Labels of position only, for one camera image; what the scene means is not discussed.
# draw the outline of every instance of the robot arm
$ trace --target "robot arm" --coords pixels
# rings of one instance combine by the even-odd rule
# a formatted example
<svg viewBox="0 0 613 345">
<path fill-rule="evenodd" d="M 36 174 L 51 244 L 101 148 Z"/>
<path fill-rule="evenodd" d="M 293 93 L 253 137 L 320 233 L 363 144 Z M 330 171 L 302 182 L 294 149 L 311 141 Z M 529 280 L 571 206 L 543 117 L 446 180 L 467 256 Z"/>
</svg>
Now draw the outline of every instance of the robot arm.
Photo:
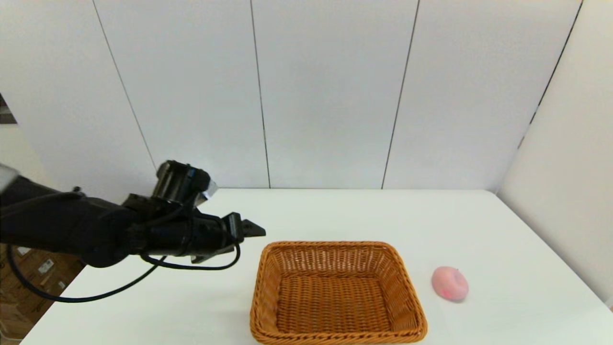
<svg viewBox="0 0 613 345">
<path fill-rule="evenodd" d="M 205 171 L 167 161 L 151 196 L 130 194 L 117 205 L 78 188 L 60 193 L 0 166 L 0 241 L 75 254 L 88 265 L 108 267 L 130 254 L 155 264 L 161 262 L 149 255 L 189 255 L 199 263 L 238 249 L 245 237 L 265 236 L 263 228 L 238 213 L 223 218 L 200 213 L 196 206 L 215 190 Z"/>
</svg>

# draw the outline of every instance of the basket rim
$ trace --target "basket rim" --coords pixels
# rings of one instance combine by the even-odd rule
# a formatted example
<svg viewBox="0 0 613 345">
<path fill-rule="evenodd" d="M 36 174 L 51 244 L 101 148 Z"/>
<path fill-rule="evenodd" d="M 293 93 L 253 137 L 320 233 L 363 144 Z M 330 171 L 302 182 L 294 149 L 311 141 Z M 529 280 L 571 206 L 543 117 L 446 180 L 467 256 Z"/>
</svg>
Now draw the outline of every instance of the basket rim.
<svg viewBox="0 0 613 345">
<path fill-rule="evenodd" d="M 407 330 L 399 330 L 399 331 L 376 331 L 376 332 L 344 332 L 344 333 L 285 333 L 280 331 L 265 331 L 262 329 L 259 314 L 256 312 L 259 297 L 261 296 L 263 290 L 260 289 L 262 285 L 262 272 L 264 270 L 265 262 L 268 259 L 271 251 L 277 247 L 338 247 L 338 246 L 376 246 L 376 247 L 385 247 L 392 254 L 393 261 L 400 265 L 402 268 L 403 275 L 403 285 L 406 289 L 408 289 L 409 293 L 413 298 L 413 303 L 415 304 L 415 313 L 419 314 L 420 317 L 417 318 L 417 327 L 414 329 Z M 417 293 L 413 284 L 411 283 L 411 279 L 408 276 L 408 272 L 404 262 L 398 254 L 396 248 L 386 242 L 382 241 L 276 241 L 267 244 L 262 251 L 262 255 L 260 257 L 260 264 L 257 270 L 257 278 L 256 278 L 256 286 L 254 289 L 253 302 L 251 305 L 250 312 L 250 321 L 249 325 L 251 328 L 251 334 L 258 341 L 279 341 L 279 340 L 296 340 L 304 341 L 304 340 L 326 340 L 326 339 L 376 339 L 376 338 L 387 338 L 385 340 L 386 343 L 390 342 L 389 338 L 394 338 L 395 341 L 419 341 L 426 336 L 428 331 L 427 320 L 425 318 L 424 310 L 421 306 L 419 298 L 417 297 Z"/>
</svg>

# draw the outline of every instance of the woven basket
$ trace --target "woven basket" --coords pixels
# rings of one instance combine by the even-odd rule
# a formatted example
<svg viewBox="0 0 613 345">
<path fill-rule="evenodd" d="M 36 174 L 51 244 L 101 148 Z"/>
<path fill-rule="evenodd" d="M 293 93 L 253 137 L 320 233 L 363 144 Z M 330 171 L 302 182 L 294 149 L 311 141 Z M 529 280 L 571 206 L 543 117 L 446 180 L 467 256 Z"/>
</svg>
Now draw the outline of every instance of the woven basket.
<svg viewBox="0 0 613 345">
<path fill-rule="evenodd" d="M 260 343 L 411 343 L 427 329 L 389 244 L 275 242 L 262 252 L 251 307 Z"/>
</svg>

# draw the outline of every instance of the tabletop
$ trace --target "tabletop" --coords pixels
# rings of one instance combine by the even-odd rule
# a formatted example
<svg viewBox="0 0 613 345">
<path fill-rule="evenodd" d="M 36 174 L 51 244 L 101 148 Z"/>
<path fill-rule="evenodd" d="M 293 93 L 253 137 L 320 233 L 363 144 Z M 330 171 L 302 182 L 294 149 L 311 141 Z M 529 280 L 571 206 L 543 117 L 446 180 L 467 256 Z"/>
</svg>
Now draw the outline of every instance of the tabletop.
<svg viewBox="0 0 613 345">
<path fill-rule="evenodd" d="M 259 256 L 273 241 L 384 241 L 393 245 L 428 320 L 421 344 L 613 344 L 613 313 L 518 216 L 485 191 L 220 190 L 200 207 L 239 212 L 267 230 L 224 271 L 158 268 L 104 300 L 55 303 L 22 345 L 257 344 L 249 310 Z M 234 254 L 206 265 L 223 265 Z M 189 258 L 171 262 L 189 264 Z M 438 297 L 438 266 L 458 268 L 470 292 Z M 87 267 L 65 297 L 119 287 L 150 267 L 138 257 Z"/>
</svg>

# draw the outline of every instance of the white backdrop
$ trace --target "white backdrop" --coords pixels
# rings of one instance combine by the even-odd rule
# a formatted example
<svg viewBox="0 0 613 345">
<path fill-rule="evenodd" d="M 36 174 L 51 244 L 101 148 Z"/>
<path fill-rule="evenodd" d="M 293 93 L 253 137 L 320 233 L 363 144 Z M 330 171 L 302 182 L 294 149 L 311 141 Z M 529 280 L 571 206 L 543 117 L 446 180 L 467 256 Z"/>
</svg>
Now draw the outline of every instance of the white backdrop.
<svg viewBox="0 0 613 345">
<path fill-rule="evenodd" d="M 166 159 L 223 187 L 494 190 L 579 4 L 3 1 L 0 90 L 60 188 L 115 201 Z"/>
<path fill-rule="evenodd" d="M 613 307 L 613 2 L 584 2 L 499 197 Z"/>
</svg>

